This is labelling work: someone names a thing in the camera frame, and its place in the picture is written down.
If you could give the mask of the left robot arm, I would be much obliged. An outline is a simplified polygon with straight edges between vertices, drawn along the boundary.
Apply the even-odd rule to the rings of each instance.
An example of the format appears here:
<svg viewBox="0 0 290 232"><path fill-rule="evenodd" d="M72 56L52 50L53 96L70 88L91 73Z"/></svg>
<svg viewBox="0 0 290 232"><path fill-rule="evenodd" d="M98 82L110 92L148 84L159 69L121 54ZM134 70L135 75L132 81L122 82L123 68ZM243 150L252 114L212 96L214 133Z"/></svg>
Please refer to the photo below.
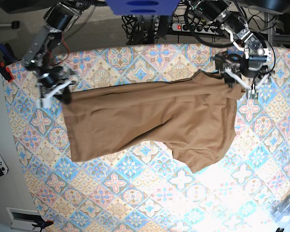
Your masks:
<svg viewBox="0 0 290 232"><path fill-rule="evenodd" d="M242 55L220 52L212 56L217 72L225 84L233 87L240 84L246 91L248 100L259 98L259 90L269 84L274 73L267 62L274 57L273 47L260 34L252 32L242 11L239 14L228 10L229 3L225 0L188 0L184 13L188 30L205 46L228 48L234 46ZM225 36L229 44L213 44L204 41L197 33L198 24L195 18L203 19L206 23L215 24Z"/></svg>

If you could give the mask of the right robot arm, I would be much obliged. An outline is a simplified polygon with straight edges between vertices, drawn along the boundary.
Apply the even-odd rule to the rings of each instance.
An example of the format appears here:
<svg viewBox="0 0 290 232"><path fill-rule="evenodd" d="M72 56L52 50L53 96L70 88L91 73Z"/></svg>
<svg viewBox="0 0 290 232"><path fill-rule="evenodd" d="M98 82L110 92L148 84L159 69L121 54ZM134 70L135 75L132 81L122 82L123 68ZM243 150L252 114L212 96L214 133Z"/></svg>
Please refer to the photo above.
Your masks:
<svg viewBox="0 0 290 232"><path fill-rule="evenodd" d="M52 61L52 52L63 44L63 33L71 21L75 21L82 10L75 4L59 2L44 15L45 25L35 35L32 44L22 58L22 65L37 78L40 97L37 107L49 109L52 98L63 104L72 100L70 87L77 82L64 75L64 68Z"/></svg>

